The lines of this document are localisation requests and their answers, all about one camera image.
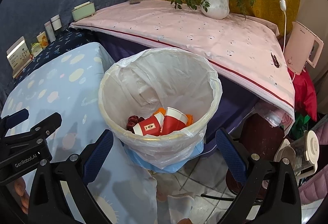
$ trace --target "green cloth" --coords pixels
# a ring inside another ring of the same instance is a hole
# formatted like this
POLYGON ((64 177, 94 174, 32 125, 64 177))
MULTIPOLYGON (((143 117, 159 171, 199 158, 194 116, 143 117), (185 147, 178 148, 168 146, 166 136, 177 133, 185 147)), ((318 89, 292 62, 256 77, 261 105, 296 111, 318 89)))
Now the green cloth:
POLYGON ((304 135, 304 131, 308 130, 309 120, 309 115, 303 117, 300 113, 295 112, 295 123, 292 125, 289 134, 296 140, 301 138, 304 135))

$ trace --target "white plastic bag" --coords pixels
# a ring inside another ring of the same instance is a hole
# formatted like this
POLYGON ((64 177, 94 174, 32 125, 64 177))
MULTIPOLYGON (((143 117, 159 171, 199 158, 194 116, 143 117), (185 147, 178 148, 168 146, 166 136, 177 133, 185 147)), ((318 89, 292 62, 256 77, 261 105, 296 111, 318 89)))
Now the white plastic bag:
POLYGON ((124 58, 106 71, 99 108, 113 133, 143 160, 162 169, 189 157, 218 109, 222 86, 207 59, 178 48, 156 48, 124 58), (132 115, 148 118, 158 108, 192 114, 194 124, 169 135, 126 130, 132 115))

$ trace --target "tissue box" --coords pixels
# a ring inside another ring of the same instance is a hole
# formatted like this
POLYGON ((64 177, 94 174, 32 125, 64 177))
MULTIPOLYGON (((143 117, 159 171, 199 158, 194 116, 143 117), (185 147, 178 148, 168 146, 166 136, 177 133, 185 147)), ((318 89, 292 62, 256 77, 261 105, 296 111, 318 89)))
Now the tissue box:
POLYGON ((93 2, 86 2, 75 7, 72 10, 73 19, 75 21, 82 20, 87 16, 91 16, 96 12, 95 5, 93 2))

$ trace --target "electric kettle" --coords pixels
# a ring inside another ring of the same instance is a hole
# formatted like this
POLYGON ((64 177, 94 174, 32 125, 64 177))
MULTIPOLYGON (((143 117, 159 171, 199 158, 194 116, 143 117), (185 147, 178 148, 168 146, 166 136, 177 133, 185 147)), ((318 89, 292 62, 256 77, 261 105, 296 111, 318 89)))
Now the electric kettle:
POLYGON ((315 67, 322 48, 323 41, 317 35, 303 24, 293 22, 293 30, 284 51, 287 67, 297 75, 301 74, 306 63, 315 67))

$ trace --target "blender jar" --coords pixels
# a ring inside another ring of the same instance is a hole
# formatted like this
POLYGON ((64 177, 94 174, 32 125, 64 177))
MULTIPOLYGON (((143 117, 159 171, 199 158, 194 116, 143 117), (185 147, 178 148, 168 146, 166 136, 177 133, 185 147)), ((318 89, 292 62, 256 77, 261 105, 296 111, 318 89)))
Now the blender jar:
POLYGON ((305 131, 304 136, 292 142, 290 147, 295 151, 295 161, 293 165, 297 178, 305 178, 315 173, 319 158, 319 141, 313 131, 305 131))

